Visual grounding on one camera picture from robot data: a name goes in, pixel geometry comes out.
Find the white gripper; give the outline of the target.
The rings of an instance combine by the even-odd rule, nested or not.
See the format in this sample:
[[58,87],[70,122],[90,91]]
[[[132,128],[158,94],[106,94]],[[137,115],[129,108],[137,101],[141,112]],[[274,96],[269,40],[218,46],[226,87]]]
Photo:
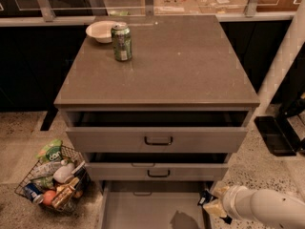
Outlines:
[[213,189],[213,195],[222,198],[215,199],[203,206],[204,210],[209,214],[219,218],[225,218],[227,215],[232,219],[240,219],[235,206],[235,199],[239,192],[246,190],[245,186],[224,186]]

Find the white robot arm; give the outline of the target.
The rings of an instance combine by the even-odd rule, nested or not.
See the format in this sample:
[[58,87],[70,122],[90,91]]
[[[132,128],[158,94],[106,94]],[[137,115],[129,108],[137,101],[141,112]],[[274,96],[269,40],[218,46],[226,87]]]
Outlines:
[[[305,0],[302,0],[258,92],[263,114],[305,42]],[[274,229],[304,229],[305,203],[270,189],[223,187],[198,203],[209,215],[260,222]]]

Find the black robot base tray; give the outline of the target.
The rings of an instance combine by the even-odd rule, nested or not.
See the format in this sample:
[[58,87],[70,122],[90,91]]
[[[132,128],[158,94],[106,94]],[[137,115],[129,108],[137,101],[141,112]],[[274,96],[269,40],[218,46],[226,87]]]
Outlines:
[[254,123],[274,156],[295,156],[305,151],[305,138],[298,136],[287,118],[257,116]]

